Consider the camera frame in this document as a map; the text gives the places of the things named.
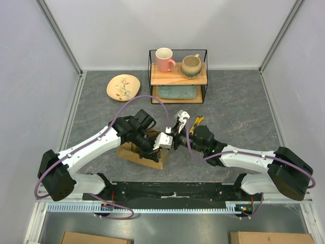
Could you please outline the yellow utility knife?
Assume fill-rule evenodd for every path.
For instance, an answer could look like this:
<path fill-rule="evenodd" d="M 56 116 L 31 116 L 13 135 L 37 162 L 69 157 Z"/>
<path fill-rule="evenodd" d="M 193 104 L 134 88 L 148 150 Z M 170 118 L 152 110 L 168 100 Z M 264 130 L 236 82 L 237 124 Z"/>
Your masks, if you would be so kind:
<path fill-rule="evenodd" d="M 189 133 L 190 133 L 191 135 L 194 133 L 194 129 L 195 129 L 197 126 L 199 126 L 200 123 L 201 123 L 203 120 L 204 120 L 204 117 L 201 116 L 201 115 L 196 117 L 196 119 L 195 119 L 195 121 L 194 121 L 194 123 L 193 123 L 193 125 L 192 125 L 192 127 L 191 127 L 191 129 L 190 129 L 190 131 L 189 131 Z"/>

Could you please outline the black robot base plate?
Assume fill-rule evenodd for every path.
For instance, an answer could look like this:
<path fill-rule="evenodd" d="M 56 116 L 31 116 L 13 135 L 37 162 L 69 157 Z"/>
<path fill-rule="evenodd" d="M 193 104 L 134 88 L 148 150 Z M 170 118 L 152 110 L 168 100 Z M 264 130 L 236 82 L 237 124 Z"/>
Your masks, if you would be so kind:
<path fill-rule="evenodd" d="M 99 197 L 132 207 L 222 207 L 227 201 L 255 203 L 261 194 L 241 192 L 234 184 L 220 182 L 136 182 L 118 181 Z"/>

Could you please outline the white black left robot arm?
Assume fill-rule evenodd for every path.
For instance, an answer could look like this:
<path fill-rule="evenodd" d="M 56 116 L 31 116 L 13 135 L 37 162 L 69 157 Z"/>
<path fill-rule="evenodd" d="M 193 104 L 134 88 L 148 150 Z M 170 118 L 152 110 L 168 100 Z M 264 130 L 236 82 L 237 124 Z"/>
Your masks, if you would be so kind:
<path fill-rule="evenodd" d="M 53 201 L 61 201 L 72 192 L 93 193 L 99 199 L 111 196 L 111 187 L 101 176 L 81 175 L 78 170 L 106 151 L 131 142 L 139 149 L 139 157 L 158 162 L 163 143 L 169 142 L 163 132 L 150 137 L 147 128 L 155 120 L 141 109 L 134 116 L 118 117 L 94 136 L 78 145 L 55 153 L 46 151 L 41 160 L 38 178 Z"/>

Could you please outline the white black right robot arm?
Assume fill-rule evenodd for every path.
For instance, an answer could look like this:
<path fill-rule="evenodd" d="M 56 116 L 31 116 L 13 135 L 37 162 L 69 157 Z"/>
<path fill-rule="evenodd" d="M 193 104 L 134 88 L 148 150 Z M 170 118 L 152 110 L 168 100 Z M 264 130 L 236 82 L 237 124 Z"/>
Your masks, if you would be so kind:
<path fill-rule="evenodd" d="M 233 186 L 233 196 L 244 200 L 249 195 L 278 192 L 285 197 L 302 201 L 309 188 L 315 186 L 313 169 L 287 147 L 275 151 L 240 149 L 217 141 L 207 126 L 197 126 L 190 134 L 185 125 L 172 128 L 174 149 L 185 146 L 190 153 L 203 155 L 202 161 L 212 166 L 251 170 L 240 174 Z"/>

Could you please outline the brown cardboard express box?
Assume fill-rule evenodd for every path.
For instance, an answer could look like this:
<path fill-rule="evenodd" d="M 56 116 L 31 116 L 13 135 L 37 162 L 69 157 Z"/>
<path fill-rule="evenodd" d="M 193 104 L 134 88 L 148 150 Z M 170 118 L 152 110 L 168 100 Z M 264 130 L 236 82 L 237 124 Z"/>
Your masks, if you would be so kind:
<path fill-rule="evenodd" d="M 140 132 L 131 133 L 131 135 L 128 136 L 130 141 L 127 141 L 118 147 L 117 155 L 122 159 L 126 159 L 143 166 L 159 170 L 163 169 L 168 157 L 168 151 L 166 148 L 161 148 L 158 163 L 144 158 L 140 159 L 139 157 L 140 149 L 144 151 L 153 150 L 155 139 L 159 133 L 160 131 L 154 129 L 141 130 Z"/>

